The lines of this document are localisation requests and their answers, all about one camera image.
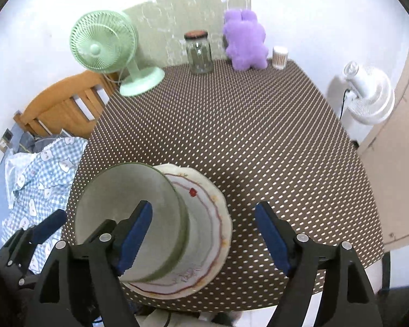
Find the grey-green ceramic bowl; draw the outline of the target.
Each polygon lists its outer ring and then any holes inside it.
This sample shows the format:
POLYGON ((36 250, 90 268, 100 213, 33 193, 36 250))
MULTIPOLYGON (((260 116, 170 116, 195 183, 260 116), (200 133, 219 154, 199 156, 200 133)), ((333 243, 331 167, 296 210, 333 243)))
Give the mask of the grey-green ceramic bowl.
POLYGON ((106 220, 115 224, 109 259, 125 282, 159 279, 185 253, 188 210, 174 185, 155 167, 115 165, 87 184, 75 212, 76 242, 83 243, 106 220))

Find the blue checkered blanket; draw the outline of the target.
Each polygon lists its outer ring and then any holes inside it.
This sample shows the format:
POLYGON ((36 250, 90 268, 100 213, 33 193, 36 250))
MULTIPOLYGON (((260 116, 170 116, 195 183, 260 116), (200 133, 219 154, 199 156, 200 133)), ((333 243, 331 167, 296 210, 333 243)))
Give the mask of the blue checkered blanket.
POLYGON ((39 153, 17 153, 6 158, 9 213, 2 221, 3 243, 19 229, 38 225, 54 211, 66 209, 87 143, 81 137, 62 137, 39 153))

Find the wooden headboard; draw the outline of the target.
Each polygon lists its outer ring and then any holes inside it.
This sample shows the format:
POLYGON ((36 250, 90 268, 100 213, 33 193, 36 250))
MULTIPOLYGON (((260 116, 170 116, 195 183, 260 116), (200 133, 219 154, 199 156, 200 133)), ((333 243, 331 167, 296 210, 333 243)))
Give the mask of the wooden headboard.
POLYGON ((39 93, 25 111, 14 115, 14 121, 34 136, 46 137, 64 130, 88 139, 106 107, 96 87, 111 97, 118 90, 117 80, 116 73, 91 71, 67 77, 39 93))

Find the brown polka-dot tablecloth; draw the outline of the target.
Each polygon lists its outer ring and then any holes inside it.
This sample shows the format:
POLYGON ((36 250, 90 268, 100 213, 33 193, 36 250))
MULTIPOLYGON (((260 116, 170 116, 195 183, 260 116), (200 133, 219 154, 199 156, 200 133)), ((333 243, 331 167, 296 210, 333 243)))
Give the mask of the brown polka-dot tablecloth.
POLYGON ((99 172, 124 162, 196 169, 224 194, 233 222, 228 258, 211 283, 175 300, 127 290, 130 300, 194 312, 276 305, 287 278, 273 266, 255 225, 261 201, 318 243, 350 242, 364 267, 383 256, 363 163, 324 96, 294 62, 281 71, 237 72, 218 60, 206 75, 170 66, 151 91, 112 95, 80 161, 69 214, 99 172))

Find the white floor fan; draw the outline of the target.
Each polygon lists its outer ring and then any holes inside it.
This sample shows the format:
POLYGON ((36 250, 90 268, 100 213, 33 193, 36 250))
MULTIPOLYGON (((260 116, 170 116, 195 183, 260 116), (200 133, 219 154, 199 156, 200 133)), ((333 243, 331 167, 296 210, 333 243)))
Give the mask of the white floor fan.
POLYGON ((349 88, 344 92, 343 111, 366 126, 385 121, 395 107, 395 89, 386 73, 376 66, 362 67, 350 61, 343 70, 349 88))

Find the green desk fan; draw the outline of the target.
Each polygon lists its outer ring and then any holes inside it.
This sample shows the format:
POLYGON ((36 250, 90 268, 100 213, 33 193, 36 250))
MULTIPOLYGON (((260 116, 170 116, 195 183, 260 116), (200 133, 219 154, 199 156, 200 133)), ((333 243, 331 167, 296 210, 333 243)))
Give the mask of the green desk fan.
POLYGON ((73 26, 70 49, 76 61, 99 74, 128 76, 120 82, 119 92, 133 97, 159 85, 165 72, 157 66, 140 69, 135 61, 139 34, 124 12, 98 10, 86 13, 73 26))

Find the cotton swab container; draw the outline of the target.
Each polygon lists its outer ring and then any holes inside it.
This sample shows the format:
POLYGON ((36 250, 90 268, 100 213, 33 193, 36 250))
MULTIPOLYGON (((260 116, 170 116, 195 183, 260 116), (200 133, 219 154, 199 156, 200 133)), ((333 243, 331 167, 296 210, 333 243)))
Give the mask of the cotton swab container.
POLYGON ((273 47, 272 66, 277 70, 283 70, 287 66, 288 49, 282 46, 273 47))

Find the glass jar black lid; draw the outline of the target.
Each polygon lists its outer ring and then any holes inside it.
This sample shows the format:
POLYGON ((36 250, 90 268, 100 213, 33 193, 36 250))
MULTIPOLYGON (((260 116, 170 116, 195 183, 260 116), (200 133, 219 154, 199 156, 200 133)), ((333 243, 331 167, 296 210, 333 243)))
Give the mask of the glass jar black lid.
POLYGON ((207 74, 213 71, 210 42, 205 30, 192 30, 184 34, 190 71, 193 74, 207 74))

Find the purple plush bunny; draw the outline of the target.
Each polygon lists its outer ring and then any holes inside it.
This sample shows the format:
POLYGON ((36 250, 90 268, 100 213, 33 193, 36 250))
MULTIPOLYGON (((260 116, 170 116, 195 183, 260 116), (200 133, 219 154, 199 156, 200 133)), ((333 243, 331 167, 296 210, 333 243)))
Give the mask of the purple plush bunny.
POLYGON ((234 70, 267 68, 268 48, 264 44, 266 32, 252 10, 226 10, 223 35, 226 42, 225 53, 234 70))

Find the wall power outlet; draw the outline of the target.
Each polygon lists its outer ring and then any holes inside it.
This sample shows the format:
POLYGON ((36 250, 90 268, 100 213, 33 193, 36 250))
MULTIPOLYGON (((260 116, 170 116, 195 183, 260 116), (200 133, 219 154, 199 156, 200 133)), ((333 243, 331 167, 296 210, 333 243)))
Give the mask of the wall power outlet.
POLYGON ((7 128, 0 139, 0 150, 3 154, 10 148, 13 133, 7 128))

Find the green patterned wall mat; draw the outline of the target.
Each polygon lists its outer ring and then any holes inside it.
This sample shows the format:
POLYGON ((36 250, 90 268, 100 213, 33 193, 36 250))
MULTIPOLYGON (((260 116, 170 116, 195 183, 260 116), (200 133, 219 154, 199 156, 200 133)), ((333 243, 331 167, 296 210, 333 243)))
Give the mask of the green patterned wall mat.
POLYGON ((224 12, 249 9, 251 0, 155 0, 125 10, 139 33, 135 60, 139 67, 188 62, 184 34, 208 32, 212 58, 224 59, 224 12))

